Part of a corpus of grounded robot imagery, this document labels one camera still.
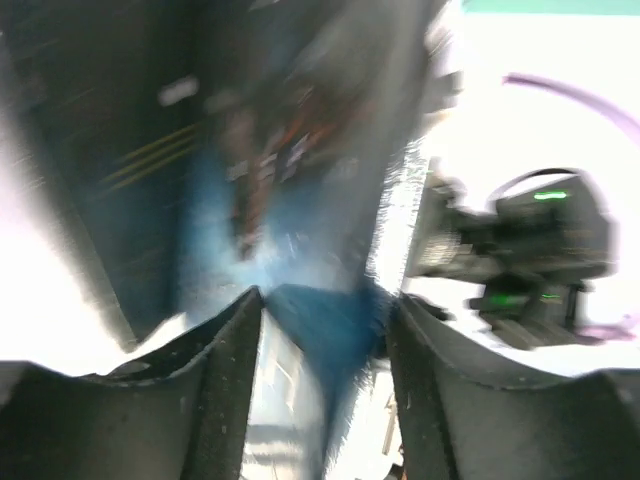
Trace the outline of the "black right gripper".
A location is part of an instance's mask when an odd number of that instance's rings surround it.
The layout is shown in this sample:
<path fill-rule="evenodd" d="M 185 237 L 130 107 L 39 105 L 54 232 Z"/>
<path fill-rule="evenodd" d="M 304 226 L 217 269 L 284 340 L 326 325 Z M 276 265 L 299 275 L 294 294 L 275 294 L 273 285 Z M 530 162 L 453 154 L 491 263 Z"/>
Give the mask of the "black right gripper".
<path fill-rule="evenodd" d="M 596 344 L 579 331 L 578 300 L 612 268 L 611 222 L 584 173 L 528 172 L 491 195 L 490 212 L 459 206 L 460 196 L 456 180 L 428 176 L 408 277 L 483 286 L 467 307 L 514 348 Z"/>

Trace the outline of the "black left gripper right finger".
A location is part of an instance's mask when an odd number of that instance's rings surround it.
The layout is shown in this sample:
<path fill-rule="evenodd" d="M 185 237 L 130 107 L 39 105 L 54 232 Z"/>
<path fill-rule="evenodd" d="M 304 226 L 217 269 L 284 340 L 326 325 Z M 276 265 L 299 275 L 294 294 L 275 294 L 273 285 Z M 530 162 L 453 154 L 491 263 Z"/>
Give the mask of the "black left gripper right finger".
<path fill-rule="evenodd" d="M 638 477 L 636 371 L 539 371 L 480 346 L 406 295 L 387 347 L 410 478 Z"/>

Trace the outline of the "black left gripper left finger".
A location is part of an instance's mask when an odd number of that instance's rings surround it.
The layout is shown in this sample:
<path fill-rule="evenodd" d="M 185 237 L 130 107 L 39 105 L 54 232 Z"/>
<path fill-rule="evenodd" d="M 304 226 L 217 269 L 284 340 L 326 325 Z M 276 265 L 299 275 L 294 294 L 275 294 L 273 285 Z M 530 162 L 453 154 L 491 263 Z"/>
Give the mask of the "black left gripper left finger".
<path fill-rule="evenodd" d="M 261 310 L 251 288 L 215 318 L 105 376 L 3 363 L 2 477 L 238 478 Z"/>

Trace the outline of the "navy blue book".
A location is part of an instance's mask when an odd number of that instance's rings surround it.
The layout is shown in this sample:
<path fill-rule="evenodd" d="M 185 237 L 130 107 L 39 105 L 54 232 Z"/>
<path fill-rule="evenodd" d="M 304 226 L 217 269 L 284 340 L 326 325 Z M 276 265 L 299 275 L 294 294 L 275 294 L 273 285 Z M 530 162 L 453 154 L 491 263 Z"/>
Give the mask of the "navy blue book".
<path fill-rule="evenodd" d="M 334 479 L 404 273 L 438 1 L 204 1 L 178 304 L 187 479 Z"/>

